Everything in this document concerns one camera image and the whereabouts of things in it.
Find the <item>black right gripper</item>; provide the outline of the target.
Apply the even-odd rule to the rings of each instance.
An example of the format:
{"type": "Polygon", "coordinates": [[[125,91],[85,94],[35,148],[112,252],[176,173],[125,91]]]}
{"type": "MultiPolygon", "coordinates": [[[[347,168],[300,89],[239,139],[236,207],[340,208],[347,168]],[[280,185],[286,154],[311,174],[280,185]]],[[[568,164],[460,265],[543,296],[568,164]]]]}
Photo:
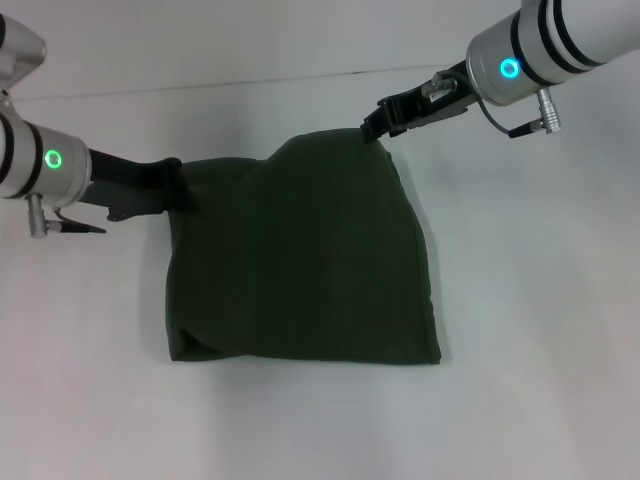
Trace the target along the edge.
{"type": "Polygon", "coordinates": [[[415,128],[464,114],[473,104],[468,85],[455,79],[456,86],[445,92],[424,96],[425,84],[383,98],[360,126],[365,143],[384,135],[395,138],[415,128]]]}

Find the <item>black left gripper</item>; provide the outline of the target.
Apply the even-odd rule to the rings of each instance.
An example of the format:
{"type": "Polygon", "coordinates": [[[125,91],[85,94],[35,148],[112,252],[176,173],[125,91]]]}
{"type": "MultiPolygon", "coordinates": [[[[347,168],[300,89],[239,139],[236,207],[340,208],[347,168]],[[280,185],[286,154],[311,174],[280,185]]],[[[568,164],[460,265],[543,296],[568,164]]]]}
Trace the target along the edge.
{"type": "Polygon", "coordinates": [[[89,153],[90,182],[79,202],[106,208],[109,221],[198,209],[180,159],[137,163],[93,149],[89,153]]]}

